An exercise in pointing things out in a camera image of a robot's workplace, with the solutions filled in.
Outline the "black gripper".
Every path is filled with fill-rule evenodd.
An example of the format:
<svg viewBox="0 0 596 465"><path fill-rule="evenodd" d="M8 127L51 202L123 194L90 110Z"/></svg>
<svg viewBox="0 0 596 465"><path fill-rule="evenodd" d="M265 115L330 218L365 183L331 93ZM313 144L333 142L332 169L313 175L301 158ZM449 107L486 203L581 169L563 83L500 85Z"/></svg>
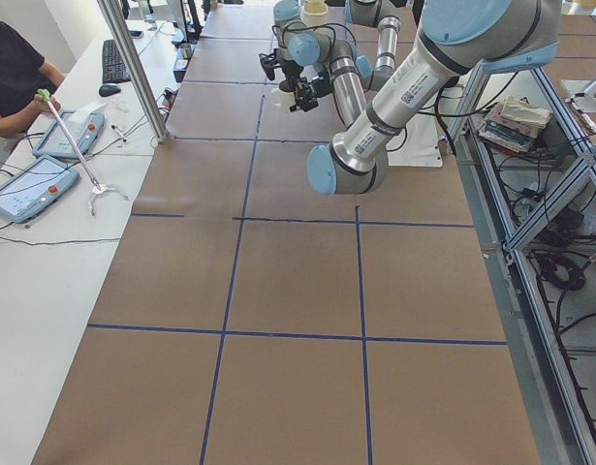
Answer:
<svg viewBox="0 0 596 465"><path fill-rule="evenodd" d="M289 111L310 111L318 106L318 99L327 95L327 73L321 72L308 80L306 77L289 76L289 88L294 95L294 103Z"/></svg>

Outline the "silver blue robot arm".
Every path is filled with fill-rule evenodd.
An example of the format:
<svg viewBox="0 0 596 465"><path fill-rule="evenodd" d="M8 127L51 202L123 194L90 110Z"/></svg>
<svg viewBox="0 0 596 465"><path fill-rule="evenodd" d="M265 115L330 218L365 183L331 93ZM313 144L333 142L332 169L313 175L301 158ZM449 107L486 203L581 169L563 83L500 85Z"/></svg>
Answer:
<svg viewBox="0 0 596 465"><path fill-rule="evenodd" d="M404 1L347 1L345 21L328 21L324 1L280 1L273 7L272 33L277 47L260 54L267 79L284 79L272 91L274 104L285 111L310 111L331 95L337 114L350 127L366 106L364 93L378 90L396 68L395 51ZM378 33L374 64L358 54L349 24Z"/></svg>
<svg viewBox="0 0 596 465"><path fill-rule="evenodd" d="M475 66L491 75L548 64L557 51L560 18L558 1L425 2L412 52L347 131L310 151L313 190L341 195L376 189L388 169L388 143L447 81Z"/></svg>

